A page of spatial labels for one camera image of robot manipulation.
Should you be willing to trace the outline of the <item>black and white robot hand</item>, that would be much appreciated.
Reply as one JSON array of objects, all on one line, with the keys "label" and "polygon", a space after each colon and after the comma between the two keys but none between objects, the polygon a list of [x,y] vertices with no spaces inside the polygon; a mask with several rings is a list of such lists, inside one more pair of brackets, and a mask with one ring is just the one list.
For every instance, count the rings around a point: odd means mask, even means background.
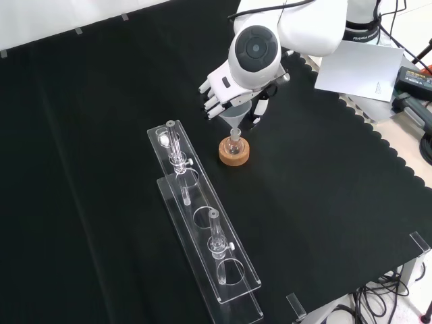
[{"label": "black and white robot hand", "polygon": [[251,129],[262,120],[269,99],[288,81],[290,75],[287,69],[279,65],[275,77],[263,86],[244,88],[234,80],[228,62],[224,62],[207,76],[198,91],[207,96],[203,109],[208,120],[216,117],[227,118],[243,128]]}]

